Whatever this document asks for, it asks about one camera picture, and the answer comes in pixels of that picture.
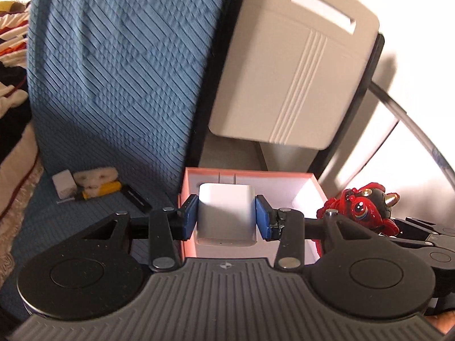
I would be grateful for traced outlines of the person right hand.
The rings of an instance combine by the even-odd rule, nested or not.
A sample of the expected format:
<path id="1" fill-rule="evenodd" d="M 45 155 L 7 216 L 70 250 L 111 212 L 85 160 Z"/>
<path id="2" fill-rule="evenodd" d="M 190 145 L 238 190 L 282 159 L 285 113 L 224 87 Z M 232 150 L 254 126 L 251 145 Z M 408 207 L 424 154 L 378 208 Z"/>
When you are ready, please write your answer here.
<path id="1" fill-rule="evenodd" d="M 455 325 L 455 311 L 451 310 L 435 316 L 427 316 L 426 319 L 443 334 L 447 334 Z"/>

